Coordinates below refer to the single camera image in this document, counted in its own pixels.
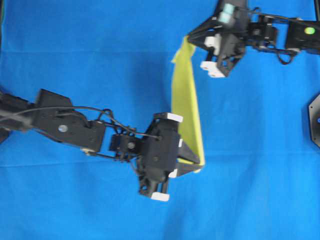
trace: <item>blue tablecloth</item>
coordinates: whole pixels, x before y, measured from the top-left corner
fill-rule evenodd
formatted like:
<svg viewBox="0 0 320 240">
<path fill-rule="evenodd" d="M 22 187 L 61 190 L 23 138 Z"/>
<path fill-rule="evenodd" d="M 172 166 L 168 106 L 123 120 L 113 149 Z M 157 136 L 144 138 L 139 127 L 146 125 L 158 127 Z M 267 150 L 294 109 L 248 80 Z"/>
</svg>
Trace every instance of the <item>blue tablecloth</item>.
<svg viewBox="0 0 320 240">
<path fill-rule="evenodd" d="M 215 5 L 6 0 L 0 86 L 32 102 L 43 88 L 77 106 L 111 108 L 145 131 L 153 113 L 170 111 L 171 59 L 183 36 Z M 315 19 L 312 0 L 249 6 Z M 193 67 L 206 166 L 172 180 L 168 203 L 138 195 L 129 164 L 14 132 L 0 146 L 0 239 L 319 239 L 320 149 L 307 108 L 320 92 L 319 57 L 302 53 L 283 66 L 248 48 L 224 79 L 200 69 L 205 57 L 198 49 Z"/>
</svg>

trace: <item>table surface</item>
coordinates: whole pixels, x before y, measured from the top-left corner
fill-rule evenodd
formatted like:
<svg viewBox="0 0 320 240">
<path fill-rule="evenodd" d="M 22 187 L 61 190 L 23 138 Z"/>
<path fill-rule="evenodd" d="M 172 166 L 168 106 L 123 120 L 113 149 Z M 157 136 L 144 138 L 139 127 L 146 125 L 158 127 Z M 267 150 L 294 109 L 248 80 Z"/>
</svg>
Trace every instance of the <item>table surface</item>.
<svg viewBox="0 0 320 240">
<path fill-rule="evenodd" d="M 249 6 L 315 19 L 312 0 L 285 2 Z M 170 111 L 171 60 L 215 4 L 6 0 L 0 86 L 31 102 L 47 89 L 110 108 L 143 132 L 153 113 Z M 283 46 L 286 27 L 277 27 Z M 129 164 L 14 132 L 0 146 L 1 239 L 319 239 L 320 149 L 307 107 L 320 92 L 319 57 L 303 52 L 284 66 L 247 48 L 221 79 L 200 69 L 205 57 L 197 49 L 192 61 L 206 166 L 172 180 L 168 203 L 138 195 Z"/>
</svg>

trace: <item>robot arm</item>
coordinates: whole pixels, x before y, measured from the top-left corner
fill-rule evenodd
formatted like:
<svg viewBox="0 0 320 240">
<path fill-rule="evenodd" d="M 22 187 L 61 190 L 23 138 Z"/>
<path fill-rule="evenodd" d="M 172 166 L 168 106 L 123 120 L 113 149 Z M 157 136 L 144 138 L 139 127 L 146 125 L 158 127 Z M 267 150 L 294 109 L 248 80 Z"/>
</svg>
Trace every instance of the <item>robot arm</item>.
<svg viewBox="0 0 320 240">
<path fill-rule="evenodd" d="M 75 109 L 95 110 L 100 115 L 96 120 L 87 120 Z M 103 115 L 111 121 L 102 120 Z M 183 117 L 172 113 L 157 113 L 146 132 L 140 133 L 115 120 L 109 109 L 76 107 L 69 98 L 47 90 L 40 91 L 36 103 L 10 94 L 0 97 L 0 143 L 12 130 L 34 129 L 55 142 L 78 147 L 88 156 L 128 163 L 136 159 L 139 193 L 160 201 L 169 200 L 169 178 L 202 168 L 199 157 L 178 134 L 182 121 Z M 100 153 L 106 129 L 114 131 L 109 146 L 114 156 Z"/>
<path fill-rule="evenodd" d="M 315 0 L 317 17 L 319 1 Z M 188 41 L 208 51 L 201 68 L 213 78 L 227 77 L 246 53 L 246 46 L 276 54 L 279 61 L 290 64 L 302 50 L 320 54 L 320 22 L 303 21 L 249 10 L 247 0 L 219 0 L 212 16 L 188 34 Z M 251 21 L 259 15 L 258 21 Z M 273 24 L 288 24 L 284 49 L 278 49 L 278 29 Z M 289 61 L 282 59 L 289 56 Z"/>
</svg>

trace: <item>black cable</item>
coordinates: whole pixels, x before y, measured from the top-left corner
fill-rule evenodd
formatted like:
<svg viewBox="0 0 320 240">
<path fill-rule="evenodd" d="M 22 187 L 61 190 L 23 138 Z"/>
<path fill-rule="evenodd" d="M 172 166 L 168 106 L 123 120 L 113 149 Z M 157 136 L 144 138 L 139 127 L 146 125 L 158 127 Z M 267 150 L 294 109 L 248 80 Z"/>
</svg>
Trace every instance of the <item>black cable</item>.
<svg viewBox="0 0 320 240">
<path fill-rule="evenodd" d="M 160 138 L 159 136 L 149 135 L 149 134 L 146 134 L 146 133 L 133 131 L 130 128 L 128 128 L 128 127 L 124 126 L 123 124 L 121 124 L 119 121 L 115 120 L 112 116 L 107 114 L 105 111 L 103 111 L 101 109 L 98 109 L 98 108 L 95 108 L 95 107 L 90 107 L 90 106 L 43 106 L 43 107 L 36 107 L 36 108 L 32 108 L 32 109 L 27 109 L 27 110 L 15 112 L 15 113 L 12 113 L 12 114 L 10 114 L 8 116 L 4 116 L 4 117 L 0 118 L 0 122 L 8 120 L 8 119 L 12 119 L 13 117 L 18 116 L 18 115 L 22 115 L 22 114 L 26 114 L 26 113 L 30 113 L 30 112 L 34 112 L 34 111 L 50 110 L 50 109 L 57 109 L 57 110 L 58 109 L 60 109 L 60 110 L 82 109 L 82 110 L 96 111 L 96 112 L 99 112 L 99 113 L 102 113 L 102 114 L 106 115 L 109 119 L 111 119 L 116 124 L 118 124 L 121 128 L 127 130 L 130 133 L 133 133 L 135 135 L 155 138 L 155 139 L 159 139 Z"/>
<path fill-rule="evenodd" d="M 105 108 L 105 109 L 103 109 L 102 111 L 103 111 L 104 113 L 107 113 L 107 112 L 108 112 L 108 113 L 109 113 L 109 116 L 111 116 L 112 118 L 114 118 L 114 113 L 112 112 L 111 109 Z M 101 112 L 101 113 L 99 114 L 99 116 L 98 116 L 98 118 L 97 118 L 97 121 L 101 121 L 101 117 L 104 115 L 103 112 Z M 118 134 L 118 130 L 117 130 L 116 127 L 113 127 L 113 130 L 115 131 L 115 133 Z"/>
<path fill-rule="evenodd" d="M 261 8 L 256 6 L 252 11 L 261 13 Z"/>
<path fill-rule="evenodd" d="M 104 155 L 104 154 L 97 153 L 97 152 L 92 152 L 92 151 L 89 151 L 87 154 L 89 156 L 92 156 L 92 157 L 100 157 L 100 158 L 104 158 L 104 159 L 113 159 L 113 160 L 121 160 L 120 158 L 117 158 L 115 156 L 108 156 L 108 155 Z"/>
<path fill-rule="evenodd" d="M 307 26 L 307 27 L 311 27 L 311 28 L 314 28 L 314 29 L 317 29 L 317 30 L 320 31 L 320 27 L 319 26 L 316 26 L 316 25 L 313 25 L 313 24 L 310 24 L 310 23 L 305 23 L 305 22 L 302 22 L 300 20 L 295 20 L 295 19 L 292 19 L 292 18 L 289 18 L 289 17 L 286 17 L 286 16 L 279 16 L 279 15 L 261 13 L 261 12 L 258 12 L 256 10 L 248 10 L 246 8 L 243 8 L 243 7 L 237 7 L 237 9 L 239 9 L 241 11 L 245 11 L 245 12 L 251 13 L 251 14 L 256 14 L 256 15 L 259 15 L 259 16 L 265 16 L 265 17 L 271 17 L 271 18 L 275 18 L 275 19 L 286 20 L 286 21 L 293 22 L 293 23 L 296 23 L 296 24 L 300 24 L 300 25 L 304 25 L 304 26 Z"/>
<path fill-rule="evenodd" d="M 110 128 L 120 128 L 120 126 L 115 125 L 115 124 L 112 124 L 112 123 L 110 123 L 110 122 L 106 122 L 106 121 L 103 121 L 103 120 L 101 120 L 100 122 L 103 123 L 106 127 L 110 127 Z"/>
<path fill-rule="evenodd" d="M 276 51 L 275 54 L 276 54 L 277 58 L 279 59 L 280 63 L 282 63 L 283 65 L 288 65 L 288 64 L 292 63 L 292 61 L 295 58 L 295 56 L 291 54 L 291 55 L 288 55 L 288 56 L 290 56 L 289 61 L 285 61 L 281 58 L 279 51 Z"/>
</svg>

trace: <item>yellow fabric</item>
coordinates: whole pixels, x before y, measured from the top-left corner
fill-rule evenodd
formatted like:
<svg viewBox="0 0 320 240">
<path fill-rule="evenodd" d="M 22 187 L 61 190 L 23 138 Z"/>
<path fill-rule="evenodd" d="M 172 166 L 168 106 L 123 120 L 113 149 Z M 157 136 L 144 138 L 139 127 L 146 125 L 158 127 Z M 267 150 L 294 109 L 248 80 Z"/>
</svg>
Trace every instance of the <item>yellow fabric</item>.
<svg viewBox="0 0 320 240">
<path fill-rule="evenodd" d="M 205 165 L 198 100 L 191 62 L 196 47 L 184 38 L 183 44 L 172 60 L 175 63 L 172 78 L 172 113 L 183 116 L 179 133 L 191 150 L 199 156 L 200 166 Z"/>
<path fill-rule="evenodd" d="M 181 164 L 194 164 L 192 161 L 184 160 L 182 158 L 178 158 L 178 162 Z"/>
</svg>

